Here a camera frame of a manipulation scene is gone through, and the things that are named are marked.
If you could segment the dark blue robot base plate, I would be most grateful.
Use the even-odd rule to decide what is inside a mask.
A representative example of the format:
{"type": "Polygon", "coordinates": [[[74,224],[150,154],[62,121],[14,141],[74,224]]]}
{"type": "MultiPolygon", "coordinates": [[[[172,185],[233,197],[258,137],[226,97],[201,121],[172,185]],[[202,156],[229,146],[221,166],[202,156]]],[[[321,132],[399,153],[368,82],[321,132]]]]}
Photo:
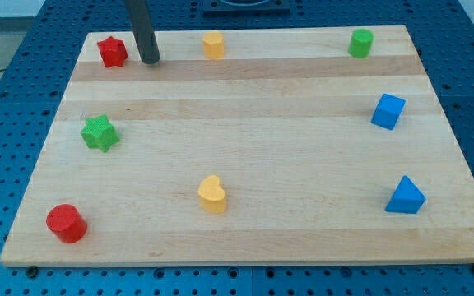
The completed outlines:
{"type": "Polygon", "coordinates": [[[290,12],[290,0],[203,0],[202,14],[218,16],[230,14],[254,14],[267,12],[290,12]]]}

